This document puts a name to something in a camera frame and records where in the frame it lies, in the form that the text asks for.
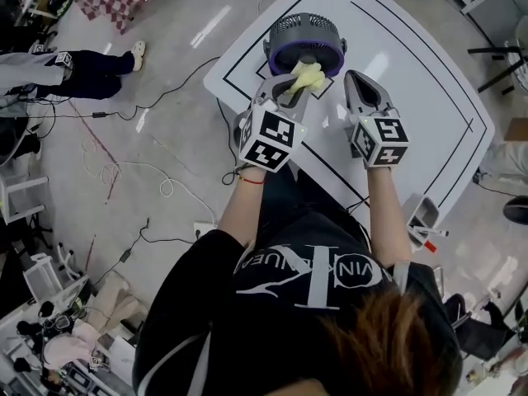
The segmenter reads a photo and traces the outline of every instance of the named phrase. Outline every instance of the table top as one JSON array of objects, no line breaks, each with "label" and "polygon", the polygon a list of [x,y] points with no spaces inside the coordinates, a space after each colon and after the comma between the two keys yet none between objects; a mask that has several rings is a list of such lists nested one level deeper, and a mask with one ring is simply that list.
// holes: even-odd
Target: table top
[{"label": "table top", "polygon": [[[262,41],[281,17],[310,12],[332,21],[346,38],[341,72],[310,97],[308,135],[292,160],[344,207],[368,197],[363,162],[352,158],[343,130],[343,77],[355,69],[389,93],[411,144],[393,170],[398,198],[425,194],[440,222],[477,170],[494,125],[466,77],[431,35],[392,0],[277,0],[234,42],[204,79],[205,87],[240,113],[270,76]],[[354,217],[369,228],[366,200]]]}]

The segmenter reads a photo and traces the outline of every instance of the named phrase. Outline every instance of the purple ring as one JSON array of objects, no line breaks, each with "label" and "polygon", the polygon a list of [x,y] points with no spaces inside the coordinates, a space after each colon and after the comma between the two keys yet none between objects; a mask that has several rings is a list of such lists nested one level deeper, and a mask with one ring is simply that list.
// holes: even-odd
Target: purple ring
[{"label": "purple ring", "polygon": [[297,41],[292,41],[290,43],[288,43],[287,45],[283,45],[282,47],[280,47],[277,51],[275,51],[271,56],[270,56],[270,59],[269,59],[269,64],[270,64],[270,70],[275,73],[276,75],[281,75],[283,73],[290,73],[290,72],[281,72],[278,68],[277,68],[277,65],[275,63],[275,58],[276,56],[286,47],[288,47],[289,45],[294,45],[294,44],[305,44],[305,43],[309,43],[309,44],[323,44],[323,45],[327,45],[328,47],[330,47],[332,50],[334,50],[338,56],[339,56],[339,63],[337,64],[336,68],[328,71],[328,72],[325,72],[324,73],[324,76],[326,78],[333,78],[334,76],[336,76],[339,71],[341,70],[341,68],[343,67],[343,64],[345,64],[345,56],[342,52],[342,49],[337,49],[336,47],[334,47],[333,45],[330,45],[329,43],[327,42],[324,42],[324,41],[319,41],[319,40],[297,40]]}]

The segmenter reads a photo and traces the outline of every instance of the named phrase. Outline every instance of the white stool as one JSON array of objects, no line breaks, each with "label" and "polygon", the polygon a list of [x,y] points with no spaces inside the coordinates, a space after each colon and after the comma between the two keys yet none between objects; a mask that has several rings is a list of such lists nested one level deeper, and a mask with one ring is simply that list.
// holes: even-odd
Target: white stool
[{"label": "white stool", "polygon": [[39,213],[45,208],[43,205],[37,205],[36,207],[22,211],[21,213],[11,215],[13,207],[11,207],[9,201],[10,194],[16,191],[31,188],[33,186],[41,185],[49,181],[48,177],[39,177],[38,179],[32,179],[30,181],[25,181],[25,179],[26,175],[5,177],[3,173],[0,172],[0,204],[2,204],[0,210],[2,211],[2,217],[6,224],[10,224],[19,219]]}]

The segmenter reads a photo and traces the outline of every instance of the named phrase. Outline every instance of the gray strap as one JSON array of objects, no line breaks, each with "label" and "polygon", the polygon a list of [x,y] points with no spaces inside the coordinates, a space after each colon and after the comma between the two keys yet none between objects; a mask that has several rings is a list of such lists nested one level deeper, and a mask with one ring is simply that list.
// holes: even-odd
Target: gray strap
[{"label": "gray strap", "polygon": [[409,276],[410,261],[398,261],[394,264],[393,278],[399,288],[400,294],[404,294],[407,289],[407,279]]},{"label": "gray strap", "polygon": [[189,337],[188,339],[180,343],[178,346],[176,346],[174,349],[172,349],[170,352],[168,352],[161,360],[159,360],[158,363],[154,367],[152,367],[152,369],[143,377],[141,383],[139,383],[138,396],[145,396],[147,394],[147,387],[150,384],[150,380],[153,378],[154,374],[156,374],[156,372],[161,368],[161,366],[165,364],[165,362],[167,362],[173,355],[178,353],[181,349],[195,342],[202,336],[204,336],[204,333]]},{"label": "gray strap", "polygon": [[209,349],[211,344],[211,332],[205,339],[204,346],[201,348],[200,357],[196,362],[195,373],[192,376],[191,386],[187,396],[201,396],[204,391],[205,379],[207,378],[207,369],[209,366]]}]

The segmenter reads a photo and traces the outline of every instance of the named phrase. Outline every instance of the left forearm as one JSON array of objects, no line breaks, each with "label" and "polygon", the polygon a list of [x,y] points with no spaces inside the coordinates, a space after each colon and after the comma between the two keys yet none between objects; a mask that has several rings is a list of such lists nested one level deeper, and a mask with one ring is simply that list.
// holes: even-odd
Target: left forearm
[{"label": "left forearm", "polygon": [[[240,174],[250,181],[263,182],[266,172],[251,167]],[[238,180],[219,222],[218,229],[229,233],[244,247],[257,237],[263,188],[263,185]]]}]

